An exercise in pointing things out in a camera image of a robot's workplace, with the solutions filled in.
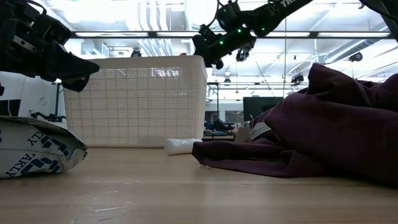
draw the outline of mesh basket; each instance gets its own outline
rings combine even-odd
[[[91,147],[163,147],[201,138],[206,70],[197,56],[92,60],[101,70],[65,90],[68,129]]]

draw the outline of white wall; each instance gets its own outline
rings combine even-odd
[[[243,111],[243,101],[220,102],[220,119],[225,121],[225,111]],[[217,111],[217,102],[206,102],[206,111]]]
[[[1,85],[5,87],[1,100],[21,99],[18,116],[30,117],[30,111],[45,115],[55,112],[57,86],[40,77],[29,78],[17,73],[0,72]],[[65,100],[60,94],[58,115],[65,115]]]

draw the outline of black screen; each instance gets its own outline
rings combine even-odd
[[[244,97],[243,98],[243,119],[251,121],[263,112],[278,104],[283,97]]]

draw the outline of dark red fabric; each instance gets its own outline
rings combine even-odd
[[[310,85],[256,122],[271,131],[247,144],[197,142],[204,165],[274,177],[354,174],[398,185],[398,74],[358,82],[314,64]]]

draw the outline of wooden table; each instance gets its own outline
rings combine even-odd
[[[90,149],[59,175],[0,181],[1,224],[398,223],[398,191],[209,169],[158,149]]]

